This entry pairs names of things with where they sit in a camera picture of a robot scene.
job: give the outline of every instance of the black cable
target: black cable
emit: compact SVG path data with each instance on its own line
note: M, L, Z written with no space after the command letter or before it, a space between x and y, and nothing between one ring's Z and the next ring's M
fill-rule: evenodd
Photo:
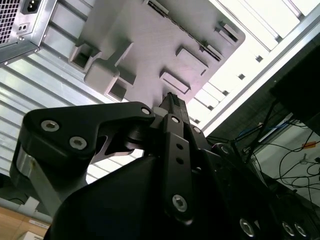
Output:
M278 145L278 144L273 144L273 143L259 143L259 145L272 145L272 146L276 146L276 147L279 147L279 148L283 148L283 149L286 149L288 151L292 151L291 149L285 147L285 146L281 146L281 145Z
M282 179L283 176L285 176L287 173L289 173L292 169L294 169L299 164L300 164L300 162L296 163L289 170L287 170L282 176L279 175L279 179Z
M284 181L281 179L284 175L282 175L281 176L281 165L282 165L282 162L284 161L284 159L286 158L286 156L288 156L290 153L293 153L293 152L295 152L295 153L298 153L298 152L300 152L300 151L302 151L304 148L305 148L305 145L308 143L308 141L309 141L309 139L311 138L311 136L312 136L312 134L314 133L314 131L312 131L311 133L310 133L310 135L308 136L308 138L306 139L306 141L305 141L305 143L302 145L302 147L298 147L298 148L296 148L296 149L293 149L293 150L290 150L290 151L288 151L284 156L283 156L283 158L280 160L280 164L279 164L279 178L280 178L280 180L281 180L281 182L283 182L284 183Z
M230 142L229 139L223 138L223 137L217 137L217 136L207 136L206 137L208 140L212 140L212 141L224 141L223 143L228 144Z
M319 163L312 163L310 166L308 166L308 168L306 169L306 173L309 174L310 176L313 176L313 177L314 177L314 176L318 176L318 175L320 174L320 172L319 172L319 171L320 171L320 168L319 168L317 174L313 174L313 173L310 173L310 172L309 172L309 169L310 169L311 167L313 167L314 165L317 165L317 164L319 164Z
M269 121L269 118L270 118L270 115L272 113L272 110L274 109L275 105L277 105L278 101L274 101L272 104L271 104L271 107L269 109L269 112L267 113L267 115L265 116L265 119L263 121L263 124L262 124L262 127L260 128L256 138L252 141L252 143L250 144L250 151L249 151L249 154L246 158L246 161L244 163L248 163L251 159L251 156L252 154L254 153L255 151L255 148L258 146L258 143L259 143L259 139L262 137L262 134L264 132L264 130L266 129L267 127L267 123Z
M9 199L8 201L12 201L12 200L19 200L20 202L22 202L23 204L25 204L24 201L22 201L21 199L19 199L19 198L17 198L17 197L11 198L11 199Z
M292 125L292 126L296 126L296 127L302 128L302 129L308 129L309 128L307 125L300 126L300 125L297 125L297 124L294 124L294 123L291 123L291 122L288 122L288 121L286 123L289 124L289 125Z

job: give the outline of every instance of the corrugated metal surface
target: corrugated metal surface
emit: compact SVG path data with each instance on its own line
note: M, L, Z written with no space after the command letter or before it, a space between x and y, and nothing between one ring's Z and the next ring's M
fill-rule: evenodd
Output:
M58 2L42 50L0 69L0 173L9 175L20 124L27 112L116 102L86 86L84 74L67 62L93 4L92 0ZM113 165L113 170L121 166ZM90 167L89 172L100 177L93 168L98 167Z
M68 65L69 55L94 2L59 0L42 40L41 51L0 69L0 173L9 174L20 124L28 111L116 102L112 97L103 96L87 87L84 74ZM279 41L300 21L297 14L285 8L281 0L273 2L280 4L292 19L290 23L281 26L274 24L263 8L252 5L254 1L238 2L240 10L229 10L240 19L241 22L237 24L247 29L246 41L188 106L195 120L206 118L211 112L208 107L218 106L223 101L223 91L230 93L248 83L257 74L260 62L263 62L257 59L267 58ZM251 20L244 18L245 11L250 12ZM245 76L246 81L239 78L240 74ZM135 151L133 156L112 157L96 163L88 169L88 181L105 176L140 155L141 151Z

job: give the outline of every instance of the metal frame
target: metal frame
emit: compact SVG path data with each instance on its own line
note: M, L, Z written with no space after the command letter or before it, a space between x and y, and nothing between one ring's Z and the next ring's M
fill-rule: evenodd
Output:
M231 92L208 116L199 124L205 136L208 136L240 105L266 83L308 42L320 33L320 5L318 5L301 23L284 38L277 47L264 59L264 69L243 89Z
M42 0L37 13L23 15L19 12L14 21L14 29L11 32L8 45L1 45L0 47L0 67L12 63L22 56L27 56L39 51L56 3L57 0ZM19 11L21 11L24 4L25 1L22 0L18 8ZM31 26L29 30L19 36L18 39L17 24L21 24L22 21L30 21Z

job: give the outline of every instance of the black metal bracket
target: black metal bracket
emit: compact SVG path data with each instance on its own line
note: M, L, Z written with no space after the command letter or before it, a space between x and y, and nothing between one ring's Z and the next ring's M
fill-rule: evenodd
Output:
M115 103L39 109L24 117L10 175L55 216L50 240L93 239L92 233L310 239L228 146L210 146L190 125L182 100L169 94L160 107L155 114L139 102ZM89 164L134 149L144 156L87 185Z

